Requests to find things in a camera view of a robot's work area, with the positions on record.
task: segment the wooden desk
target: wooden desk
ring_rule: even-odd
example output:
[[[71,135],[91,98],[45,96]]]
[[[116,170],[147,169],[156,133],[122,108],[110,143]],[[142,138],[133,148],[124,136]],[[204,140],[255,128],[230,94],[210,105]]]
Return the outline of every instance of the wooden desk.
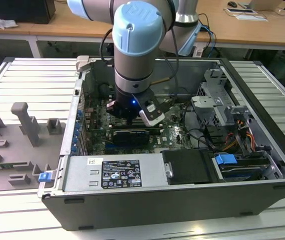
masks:
[[[263,11],[268,21],[238,20],[224,12],[229,0],[199,0],[197,13],[206,13],[211,30],[217,36],[217,47],[285,50],[285,17]],[[111,25],[89,21],[70,11],[67,4],[55,3],[56,13],[49,24],[18,23],[19,27],[0,29],[0,39],[17,39],[29,42],[32,54],[40,58],[37,41],[100,42]],[[200,16],[206,24],[206,18]],[[195,46],[206,45],[209,36],[200,32]]]
[[[228,0],[199,0],[197,6],[198,14],[207,14],[210,29],[217,35],[218,47],[285,48],[285,17],[272,11],[258,11],[264,14],[268,21],[238,20],[234,16],[227,15],[224,11],[224,8],[230,8],[227,5],[228,2]],[[205,16],[200,16],[200,19],[203,24],[206,24]]]

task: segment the white table leg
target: white table leg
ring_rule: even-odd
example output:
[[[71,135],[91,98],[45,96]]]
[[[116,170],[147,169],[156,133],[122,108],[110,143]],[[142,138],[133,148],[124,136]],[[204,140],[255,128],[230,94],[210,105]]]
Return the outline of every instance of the white table leg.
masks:
[[[37,37],[36,36],[29,36],[27,41],[29,43],[29,46],[30,46],[30,49],[32,52],[32,56],[34,58],[42,58],[43,55],[42,55],[42,53],[41,53],[41,51],[37,45]]]

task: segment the light blue joint cap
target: light blue joint cap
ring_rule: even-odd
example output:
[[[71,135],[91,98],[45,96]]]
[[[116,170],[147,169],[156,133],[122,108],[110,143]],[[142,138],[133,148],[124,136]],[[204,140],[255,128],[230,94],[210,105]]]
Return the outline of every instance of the light blue joint cap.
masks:
[[[174,9],[176,10],[176,13],[178,11],[178,8],[179,8],[179,0],[172,0],[173,1],[173,4],[174,4]]]
[[[178,51],[179,55],[181,55],[181,56],[188,56],[192,52],[194,43],[196,41],[197,35],[198,35],[201,27],[202,27],[202,24],[199,21],[198,25],[194,28],[194,30],[192,31],[192,33],[191,33],[190,37],[188,38],[188,40],[181,47],[181,49]]]
[[[144,56],[158,47],[162,36],[163,18],[150,3],[130,1],[116,10],[112,39],[121,53]]]
[[[84,19],[89,19],[82,0],[67,0],[71,12]]]

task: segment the black box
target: black box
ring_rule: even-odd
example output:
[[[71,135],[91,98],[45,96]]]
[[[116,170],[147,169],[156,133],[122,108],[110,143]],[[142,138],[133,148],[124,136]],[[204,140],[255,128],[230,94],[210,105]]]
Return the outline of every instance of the black box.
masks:
[[[0,0],[0,19],[48,24],[56,11],[54,0]]]

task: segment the sticker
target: sticker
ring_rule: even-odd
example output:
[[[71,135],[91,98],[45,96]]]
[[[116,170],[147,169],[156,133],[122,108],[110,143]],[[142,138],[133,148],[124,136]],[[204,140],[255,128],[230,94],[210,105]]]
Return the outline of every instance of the sticker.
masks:
[[[101,187],[103,189],[142,187],[139,160],[103,161],[101,164]]]
[[[87,159],[87,165],[101,165],[103,160],[104,159],[102,157],[100,157],[100,158],[90,157]]]

